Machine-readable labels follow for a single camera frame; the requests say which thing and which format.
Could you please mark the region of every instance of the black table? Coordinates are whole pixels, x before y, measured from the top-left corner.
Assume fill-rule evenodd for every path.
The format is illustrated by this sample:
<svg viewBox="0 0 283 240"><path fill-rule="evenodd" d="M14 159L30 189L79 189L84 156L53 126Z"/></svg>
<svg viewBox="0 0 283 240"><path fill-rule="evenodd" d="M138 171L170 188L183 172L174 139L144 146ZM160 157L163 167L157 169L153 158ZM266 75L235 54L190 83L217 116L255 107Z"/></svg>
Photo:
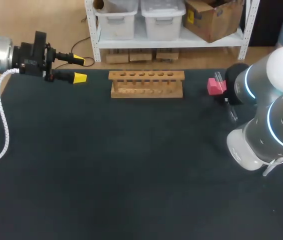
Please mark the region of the black table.
<svg viewBox="0 0 283 240"><path fill-rule="evenodd" d="M11 77L0 240L283 239L283 165L262 177L232 159L214 69L186 70L184 99L111 99L108 71L86 73L74 86ZM255 114L236 110L238 124Z"/></svg>

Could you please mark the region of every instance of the pink block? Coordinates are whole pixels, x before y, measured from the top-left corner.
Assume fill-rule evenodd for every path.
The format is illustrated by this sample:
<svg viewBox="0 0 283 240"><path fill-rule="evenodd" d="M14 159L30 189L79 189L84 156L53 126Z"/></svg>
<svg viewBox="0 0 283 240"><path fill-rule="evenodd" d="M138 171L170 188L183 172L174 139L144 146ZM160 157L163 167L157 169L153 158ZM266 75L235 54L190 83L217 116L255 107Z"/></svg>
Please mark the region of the pink block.
<svg viewBox="0 0 283 240"><path fill-rule="evenodd" d="M208 78L207 90L209 95L221 95L226 91L226 81L218 82L215 78Z"/></svg>

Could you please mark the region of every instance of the wooden floor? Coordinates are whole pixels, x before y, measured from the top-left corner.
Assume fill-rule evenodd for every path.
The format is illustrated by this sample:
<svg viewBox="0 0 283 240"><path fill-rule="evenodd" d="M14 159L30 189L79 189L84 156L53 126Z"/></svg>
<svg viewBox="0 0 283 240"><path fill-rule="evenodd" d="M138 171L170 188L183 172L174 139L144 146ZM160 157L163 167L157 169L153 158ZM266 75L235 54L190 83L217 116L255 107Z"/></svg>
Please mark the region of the wooden floor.
<svg viewBox="0 0 283 240"><path fill-rule="evenodd" d="M10 37L14 45L34 42L35 31L47 33L47 41L59 52L68 53L77 41L89 36L84 0L0 0L0 36ZM249 48L245 63L252 64L273 50L272 47ZM182 49L174 63L106 64L97 62L92 69L206 69L227 68L237 62L239 48ZM93 56L90 41L80 43L74 53ZM56 61L53 68L62 64ZM68 65L65 68L81 68Z"/></svg>

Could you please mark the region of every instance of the white storage bin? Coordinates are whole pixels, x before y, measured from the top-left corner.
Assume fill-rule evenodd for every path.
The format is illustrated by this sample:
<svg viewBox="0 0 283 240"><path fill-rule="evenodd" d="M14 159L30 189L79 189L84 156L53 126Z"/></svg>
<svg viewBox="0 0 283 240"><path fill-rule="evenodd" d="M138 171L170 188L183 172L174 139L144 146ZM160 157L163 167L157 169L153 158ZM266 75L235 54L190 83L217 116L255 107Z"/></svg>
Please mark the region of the white storage bin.
<svg viewBox="0 0 283 240"><path fill-rule="evenodd" d="M102 10L96 10L104 39L129 40L134 38L138 0L108 0Z"/></svg>
<svg viewBox="0 0 283 240"><path fill-rule="evenodd" d="M182 0L141 0L141 14L146 19L147 37L150 40L178 39L185 13Z"/></svg>

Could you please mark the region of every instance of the wooden test tube rack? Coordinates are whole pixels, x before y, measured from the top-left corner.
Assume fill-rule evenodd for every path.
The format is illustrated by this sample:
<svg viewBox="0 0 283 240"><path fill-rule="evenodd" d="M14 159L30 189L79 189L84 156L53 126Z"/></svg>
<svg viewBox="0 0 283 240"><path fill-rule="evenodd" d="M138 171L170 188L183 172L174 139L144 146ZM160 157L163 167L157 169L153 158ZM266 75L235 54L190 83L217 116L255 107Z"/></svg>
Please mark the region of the wooden test tube rack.
<svg viewBox="0 0 283 240"><path fill-rule="evenodd" d="M112 98L182 98L184 71L109 71Z"/></svg>

